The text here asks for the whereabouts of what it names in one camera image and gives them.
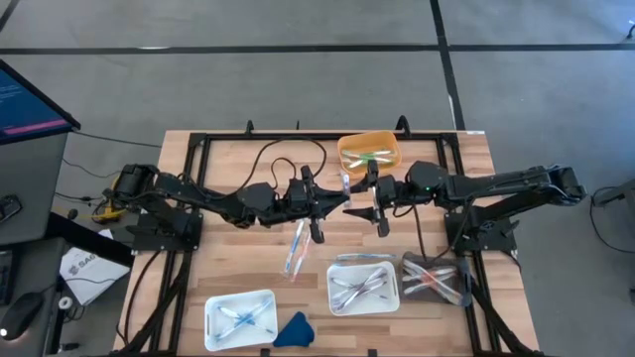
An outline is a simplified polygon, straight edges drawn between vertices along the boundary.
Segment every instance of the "wooden table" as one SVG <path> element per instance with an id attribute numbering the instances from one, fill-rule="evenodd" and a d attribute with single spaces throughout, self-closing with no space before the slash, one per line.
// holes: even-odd
<path id="1" fill-rule="evenodd" d="M 190 131 L 169 131 L 166 134 L 159 169 L 178 174 L 183 170 Z M 459 132 L 461 156 L 468 176 L 494 174 L 494 168 L 482 133 Z M 335 141 L 322 142 L 328 152 L 323 172 L 316 178 L 324 188 L 341 189 L 339 160 Z M 218 191 L 236 189 L 246 179 L 263 141 L 213 142 L 207 166 L 205 186 Z M 437 163 L 437 148 L 432 142 L 400 142 L 403 163 L 392 174 L 403 179 L 408 167 L 415 161 Z M 447 156 L 451 158 L 449 148 Z M 200 153 L 194 160 L 197 162 Z M 321 151 L 308 142 L 283 142 L 267 149 L 262 155 L 251 182 L 273 183 L 270 165 L 278 157 L 286 157 L 301 165 L 308 164 L 315 171 L 321 161 Z M 283 193 L 292 169 L 284 162 L 276 164 L 276 175 Z M 488 204 L 492 198 L 477 204 Z M 353 196 L 354 207 L 372 204 L 369 194 Z M 414 216 L 390 216 L 391 233 L 378 238 L 370 223 L 345 215 L 341 207 L 329 215 L 323 225 L 326 242 L 313 245 L 309 260 L 294 284 L 287 282 L 280 272 L 289 251 L 296 225 L 282 224 L 267 229 L 254 226 L 240 230 L 225 223 L 219 216 L 205 212 L 203 234 L 199 250 L 194 253 L 190 271 L 189 291 L 184 311 L 178 354 L 209 355 L 203 345 L 203 306 L 209 297 L 271 289 L 276 295 L 279 330 L 298 311 L 308 318 L 316 332 L 316 340 L 309 348 L 290 347 L 272 349 L 272 355 L 367 355 L 368 349 L 377 349 L 380 356 L 389 355 L 471 355 L 465 313 L 463 308 L 441 303 L 402 300 L 400 308 L 392 313 L 336 317 L 328 310 L 326 295 L 326 269 L 336 255 L 342 253 L 419 252 Z M 424 244 L 430 255 L 446 247 L 444 211 L 432 204 L 420 206 Z M 128 294 L 123 311 L 141 269 L 151 253 L 137 256 L 131 273 Z M 131 335 L 143 325 L 155 308 L 159 293 L 165 253 L 152 264 L 134 301 Z M 518 268 L 500 254 L 483 254 L 493 303 L 509 327 L 528 347 L 537 349 L 523 283 Z M 122 313 L 120 329 L 125 313 Z M 487 333 L 480 308 L 477 308 L 479 331 L 483 348 L 488 348 Z M 173 312 L 168 310 L 164 322 L 161 349 L 166 349 Z M 119 337 L 114 348 L 121 348 Z M 244 347 L 221 351 L 221 355 L 259 355 L 269 345 Z"/>

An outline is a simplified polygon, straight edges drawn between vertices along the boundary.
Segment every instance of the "white tray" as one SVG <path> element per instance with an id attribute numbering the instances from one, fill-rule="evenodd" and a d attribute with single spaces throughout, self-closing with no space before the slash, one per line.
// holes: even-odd
<path id="1" fill-rule="evenodd" d="M 335 294 L 346 290 L 333 283 L 330 278 L 340 278 L 352 284 L 363 283 L 379 267 L 386 268 L 388 272 L 388 284 L 374 290 L 372 293 L 385 296 L 386 299 L 366 294 L 356 297 L 355 300 L 340 312 L 334 312 L 331 307 L 331 297 Z M 377 264 L 366 264 L 356 266 L 339 266 L 332 265 L 326 271 L 326 285 L 328 287 L 328 308 L 335 316 L 348 316 L 365 313 L 392 312 L 399 308 L 399 291 L 397 290 L 397 278 L 395 267 L 390 262 L 381 262 Z"/>
<path id="2" fill-rule="evenodd" d="M 234 319 L 221 313 L 217 307 L 222 305 L 240 314 L 245 314 L 261 303 L 266 298 L 272 298 L 273 302 L 262 313 L 254 318 L 259 325 L 269 328 L 275 333 L 269 333 L 259 327 L 245 324 L 236 331 L 216 343 L 212 337 L 220 333 L 226 326 L 234 323 Z M 278 317 L 276 313 L 276 297 L 270 290 L 262 290 L 249 293 L 232 294 L 220 297 L 210 297 L 205 303 L 204 316 L 204 343 L 210 351 L 219 351 L 227 348 L 250 346 L 260 343 L 271 343 L 278 336 Z"/>

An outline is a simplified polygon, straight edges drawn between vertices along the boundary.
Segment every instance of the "floor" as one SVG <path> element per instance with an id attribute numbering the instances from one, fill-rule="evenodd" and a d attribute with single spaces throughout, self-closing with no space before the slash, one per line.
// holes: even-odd
<path id="1" fill-rule="evenodd" d="M 160 144 L 169 129 L 238 129 L 248 119 L 256 128 L 290 129 L 300 120 L 302 128 L 386 129 L 404 114 L 414 129 L 462 129 L 464 123 L 467 130 L 484 130 L 499 172 L 568 165 L 591 192 L 635 178 L 632 47 L 495 46 L 628 44 L 624 37 L 635 4 L 627 0 L 441 1 L 449 44 L 445 62 L 436 51 L 22 51 L 19 56 L 5 51 L 435 45 L 434 15 L 425 0 L 0 0 L 0 12 L 9 4 L 17 6 L 4 28 L 0 20 L 0 58 L 72 113 L 85 133 Z M 460 45 L 493 46 L 463 52 Z M 447 60 L 453 76 L 446 76 Z M 458 97 L 450 110 L 452 80 Z M 105 175 L 126 163 L 155 163 L 158 150 L 71 135 L 65 157 Z M 63 166 L 58 191 L 95 195 L 109 185 Z M 71 207 L 56 201 L 58 210 Z M 598 209 L 598 228 L 615 246 L 635 249 L 632 218 L 622 208 L 617 202 Z M 542 350 L 629 355 L 635 349 L 635 306 L 628 294 L 635 286 L 633 256 L 597 240 L 588 200 L 574 208 L 542 207 L 520 218 L 520 262 Z M 125 289 L 125 282 L 117 283 L 81 321 L 66 326 L 63 340 L 82 346 L 65 355 L 109 351 Z"/>

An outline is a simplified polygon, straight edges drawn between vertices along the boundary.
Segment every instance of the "orange object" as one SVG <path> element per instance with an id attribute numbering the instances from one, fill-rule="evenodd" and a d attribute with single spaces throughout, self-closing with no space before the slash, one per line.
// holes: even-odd
<path id="1" fill-rule="evenodd" d="M 397 145 L 397 138 L 390 131 L 376 131 L 342 137 L 337 141 L 337 151 L 342 169 L 352 178 L 363 177 L 366 174 L 368 160 L 375 157 L 379 175 L 385 175 L 392 168 L 401 164 L 401 151 Z M 386 152 L 389 154 L 375 155 L 375 153 Z"/>

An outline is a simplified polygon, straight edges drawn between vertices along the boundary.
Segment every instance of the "blue fabric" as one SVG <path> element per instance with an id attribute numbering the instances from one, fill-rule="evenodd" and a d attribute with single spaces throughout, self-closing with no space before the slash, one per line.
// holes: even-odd
<path id="1" fill-rule="evenodd" d="M 309 344 L 315 339 L 316 334 L 307 322 L 307 317 L 303 313 L 297 312 L 278 334 L 278 338 L 274 341 L 274 347 L 309 347 Z"/>

